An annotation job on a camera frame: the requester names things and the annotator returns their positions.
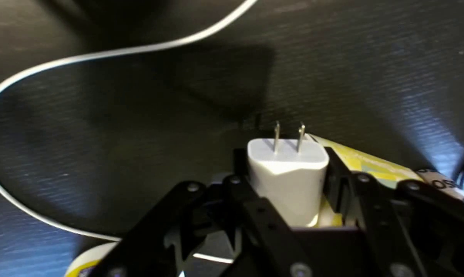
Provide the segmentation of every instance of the charging block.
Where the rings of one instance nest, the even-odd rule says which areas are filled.
[[[328,154],[308,136],[298,140],[256,139],[247,147],[250,182],[267,197],[290,228],[311,228],[318,222]]]

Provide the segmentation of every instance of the black surface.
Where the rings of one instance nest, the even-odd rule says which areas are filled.
[[[230,2],[0,0],[0,80],[194,33]],[[40,74],[0,99],[0,180],[59,220],[123,233],[173,185],[231,171],[242,136],[308,131],[409,167],[464,159],[464,0],[262,0],[197,48]],[[92,244],[0,199],[0,276],[62,276]]]

